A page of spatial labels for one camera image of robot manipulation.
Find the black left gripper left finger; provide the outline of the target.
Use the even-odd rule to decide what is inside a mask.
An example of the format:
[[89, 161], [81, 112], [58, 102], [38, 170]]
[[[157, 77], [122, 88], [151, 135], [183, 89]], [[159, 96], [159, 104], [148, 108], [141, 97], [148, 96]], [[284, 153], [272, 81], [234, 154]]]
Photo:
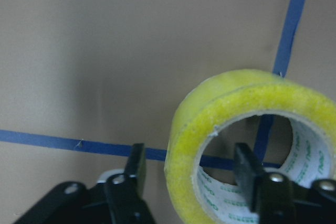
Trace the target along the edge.
[[124, 171], [111, 175], [104, 183], [112, 223], [155, 223], [143, 199], [146, 176], [145, 146], [134, 144]]

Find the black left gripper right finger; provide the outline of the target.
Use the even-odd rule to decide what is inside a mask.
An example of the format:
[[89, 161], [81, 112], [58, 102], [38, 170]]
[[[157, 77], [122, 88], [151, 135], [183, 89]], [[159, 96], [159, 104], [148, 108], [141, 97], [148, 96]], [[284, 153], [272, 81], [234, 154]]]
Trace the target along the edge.
[[292, 182], [281, 173], [265, 171], [246, 143], [235, 144], [234, 176], [259, 223], [297, 222]]

